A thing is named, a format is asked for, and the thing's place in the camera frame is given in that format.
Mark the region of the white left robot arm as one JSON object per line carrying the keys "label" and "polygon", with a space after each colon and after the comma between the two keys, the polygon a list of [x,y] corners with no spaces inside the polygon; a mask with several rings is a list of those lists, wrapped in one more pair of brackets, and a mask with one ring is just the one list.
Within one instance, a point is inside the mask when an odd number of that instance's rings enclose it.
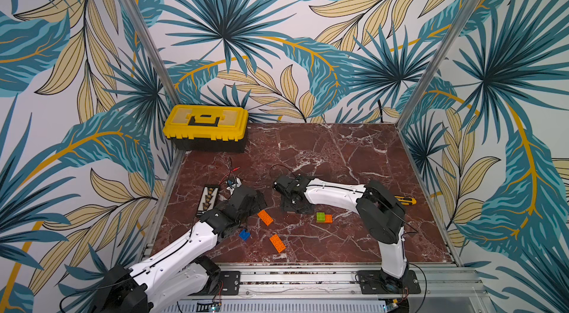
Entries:
{"label": "white left robot arm", "polygon": [[89,312],[160,312],[185,296],[213,292],[219,267],[204,253],[241,229],[267,206],[245,185],[204,212],[193,227],[162,251],[131,267],[115,265],[103,278]]}

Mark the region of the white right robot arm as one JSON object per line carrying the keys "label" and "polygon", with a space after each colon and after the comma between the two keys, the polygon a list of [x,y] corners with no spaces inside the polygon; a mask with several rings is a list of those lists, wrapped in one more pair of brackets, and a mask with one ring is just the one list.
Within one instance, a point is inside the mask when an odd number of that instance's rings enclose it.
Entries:
{"label": "white right robot arm", "polygon": [[370,236],[379,242],[383,274],[397,280],[406,274],[405,208],[379,181],[349,185],[303,175],[281,175],[273,188],[281,195],[285,212],[308,215],[315,212],[317,205],[324,205],[356,213]]}

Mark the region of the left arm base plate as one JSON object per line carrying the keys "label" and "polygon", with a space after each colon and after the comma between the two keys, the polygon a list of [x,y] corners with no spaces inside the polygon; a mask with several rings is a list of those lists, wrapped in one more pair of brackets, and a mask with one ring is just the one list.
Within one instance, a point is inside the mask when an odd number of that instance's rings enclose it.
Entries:
{"label": "left arm base plate", "polygon": [[222,296],[237,296],[241,281],[240,271],[222,271],[215,274],[206,283],[204,289],[192,294],[192,296],[206,296],[214,294]]}

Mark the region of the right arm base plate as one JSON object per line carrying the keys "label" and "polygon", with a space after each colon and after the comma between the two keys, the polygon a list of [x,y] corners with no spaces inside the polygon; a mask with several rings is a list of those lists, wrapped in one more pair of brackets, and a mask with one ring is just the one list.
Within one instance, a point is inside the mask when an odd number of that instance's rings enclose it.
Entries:
{"label": "right arm base plate", "polygon": [[392,277],[382,270],[360,270],[356,273],[363,295],[414,295],[422,292],[416,273],[407,270],[401,278]]}

